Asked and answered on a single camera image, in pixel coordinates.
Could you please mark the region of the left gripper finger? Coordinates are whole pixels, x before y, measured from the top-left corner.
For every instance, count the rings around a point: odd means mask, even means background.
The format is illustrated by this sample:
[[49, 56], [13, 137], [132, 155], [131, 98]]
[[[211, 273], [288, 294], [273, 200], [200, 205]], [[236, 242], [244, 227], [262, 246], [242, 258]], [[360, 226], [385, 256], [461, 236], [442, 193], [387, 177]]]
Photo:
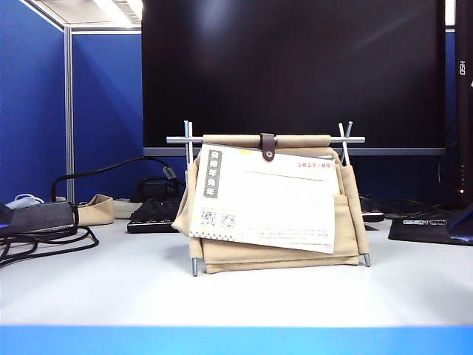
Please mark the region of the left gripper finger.
[[11, 224], [13, 218], [13, 210], [1, 203], [0, 205], [0, 231], [1, 235], [7, 232], [8, 226]]

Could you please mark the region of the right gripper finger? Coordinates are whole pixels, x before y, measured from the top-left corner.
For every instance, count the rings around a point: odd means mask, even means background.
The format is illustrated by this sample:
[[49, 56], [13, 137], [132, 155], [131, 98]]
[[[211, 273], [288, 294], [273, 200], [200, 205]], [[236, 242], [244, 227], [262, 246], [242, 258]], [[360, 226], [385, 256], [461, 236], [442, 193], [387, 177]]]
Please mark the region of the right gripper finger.
[[472, 205], [454, 211], [448, 217], [447, 232], [450, 244], [472, 244]]

